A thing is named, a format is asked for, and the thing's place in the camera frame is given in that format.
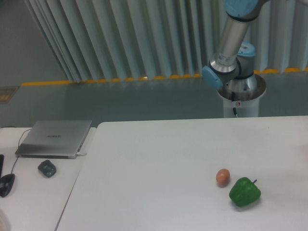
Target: laptop lid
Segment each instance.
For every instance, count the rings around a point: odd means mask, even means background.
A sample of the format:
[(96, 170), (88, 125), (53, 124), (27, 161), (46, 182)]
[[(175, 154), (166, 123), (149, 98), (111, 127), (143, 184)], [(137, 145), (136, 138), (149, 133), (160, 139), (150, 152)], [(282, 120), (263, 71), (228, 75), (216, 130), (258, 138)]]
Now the laptop lid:
[(76, 158), (90, 120), (37, 121), (15, 154), (22, 157)]

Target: black mouse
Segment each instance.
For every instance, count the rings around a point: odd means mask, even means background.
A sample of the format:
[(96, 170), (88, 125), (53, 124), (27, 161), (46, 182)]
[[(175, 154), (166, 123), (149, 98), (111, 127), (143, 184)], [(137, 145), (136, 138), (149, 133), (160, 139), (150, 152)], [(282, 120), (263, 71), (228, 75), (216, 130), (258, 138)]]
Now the black mouse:
[(0, 178), (0, 196), (6, 197), (14, 184), (15, 174), (8, 174)]

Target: egg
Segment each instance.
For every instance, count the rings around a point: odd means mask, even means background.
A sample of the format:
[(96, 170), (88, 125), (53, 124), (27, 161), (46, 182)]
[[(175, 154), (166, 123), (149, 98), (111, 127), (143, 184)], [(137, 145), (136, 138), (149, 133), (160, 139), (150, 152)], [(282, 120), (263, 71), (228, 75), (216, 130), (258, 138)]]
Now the egg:
[(223, 168), (218, 171), (216, 174), (216, 181), (219, 186), (226, 186), (229, 183), (230, 180), (230, 172), (229, 170)]

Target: green bell pepper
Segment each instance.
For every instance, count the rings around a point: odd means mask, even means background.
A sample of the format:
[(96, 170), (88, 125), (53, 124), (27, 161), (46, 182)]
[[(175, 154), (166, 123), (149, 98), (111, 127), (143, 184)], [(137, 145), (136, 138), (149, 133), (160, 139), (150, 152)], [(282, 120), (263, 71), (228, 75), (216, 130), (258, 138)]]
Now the green bell pepper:
[(229, 193), (229, 197), (236, 206), (245, 206), (260, 198), (261, 191), (255, 185), (256, 181), (251, 182), (247, 177), (237, 180)]

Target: gray wall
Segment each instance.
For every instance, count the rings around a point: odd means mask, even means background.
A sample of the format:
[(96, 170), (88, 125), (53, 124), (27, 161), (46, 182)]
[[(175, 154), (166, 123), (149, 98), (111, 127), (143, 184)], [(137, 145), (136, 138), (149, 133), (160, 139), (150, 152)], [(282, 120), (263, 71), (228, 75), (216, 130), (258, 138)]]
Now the gray wall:
[(23, 0), (0, 3), (0, 86), (67, 80)]

